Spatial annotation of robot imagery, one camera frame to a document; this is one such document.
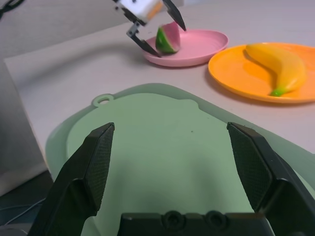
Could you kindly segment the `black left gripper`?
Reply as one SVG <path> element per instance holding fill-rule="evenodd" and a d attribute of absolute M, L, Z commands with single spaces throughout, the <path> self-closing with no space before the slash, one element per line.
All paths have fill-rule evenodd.
<path fill-rule="evenodd" d="M 147 13 L 147 19 L 153 19 L 153 17 L 161 11 L 161 9 L 163 8 L 162 2 L 166 6 L 167 12 L 172 17 L 172 19 L 182 30 L 186 31 L 186 25 L 182 18 L 182 15 L 171 0 L 154 1 L 154 4 L 150 7 L 149 12 Z M 139 33 L 139 27 L 140 23 L 134 23 L 133 26 L 126 32 L 127 36 L 129 36 L 143 51 L 160 58 L 160 54 L 155 49 L 153 49 L 145 40 L 139 39 L 137 37 L 136 34 Z"/>

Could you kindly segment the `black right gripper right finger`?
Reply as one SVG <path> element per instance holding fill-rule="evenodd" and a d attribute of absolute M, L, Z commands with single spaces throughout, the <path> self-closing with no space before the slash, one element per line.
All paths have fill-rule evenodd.
<path fill-rule="evenodd" d="M 277 236 L 313 236 L 315 200 L 293 169 L 255 130 L 230 122 L 237 173 L 254 212 Z"/>

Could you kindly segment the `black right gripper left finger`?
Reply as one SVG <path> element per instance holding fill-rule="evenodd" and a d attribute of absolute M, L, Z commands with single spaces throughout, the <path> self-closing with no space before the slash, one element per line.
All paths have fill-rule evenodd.
<path fill-rule="evenodd" d="M 100 210 L 115 126 L 93 130 L 65 162 L 32 227 L 31 236 L 79 236 Z"/>

